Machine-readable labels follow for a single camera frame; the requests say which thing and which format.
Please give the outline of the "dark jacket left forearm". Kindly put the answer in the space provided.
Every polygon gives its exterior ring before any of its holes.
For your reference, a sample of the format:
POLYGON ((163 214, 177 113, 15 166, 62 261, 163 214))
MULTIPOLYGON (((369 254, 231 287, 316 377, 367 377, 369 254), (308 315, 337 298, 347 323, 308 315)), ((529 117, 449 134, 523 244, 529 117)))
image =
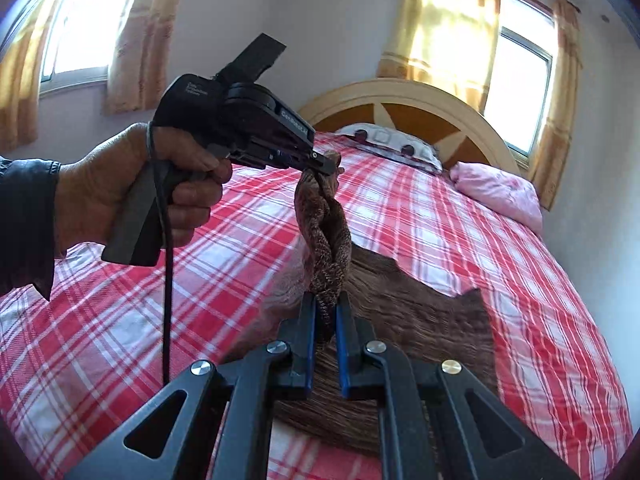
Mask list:
POLYGON ((27 285, 49 299, 54 278, 54 199, 61 164, 1 159, 1 292, 27 285))

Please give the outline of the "person's left hand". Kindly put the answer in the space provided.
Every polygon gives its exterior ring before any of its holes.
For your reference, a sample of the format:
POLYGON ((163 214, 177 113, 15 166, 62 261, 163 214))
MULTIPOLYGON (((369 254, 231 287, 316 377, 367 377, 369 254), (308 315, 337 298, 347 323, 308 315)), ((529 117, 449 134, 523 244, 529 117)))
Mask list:
MULTIPOLYGON (((79 162, 61 167, 54 201, 55 255, 83 242, 104 244, 130 186, 149 155, 146 125, 139 122, 94 148, 79 162)), ((175 128, 153 130, 160 160, 201 172, 201 181, 183 182, 172 193, 168 218, 175 245, 186 246, 194 231, 209 220, 210 208, 222 197, 232 177, 232 165, 199 146, 192 136, 175 128)))

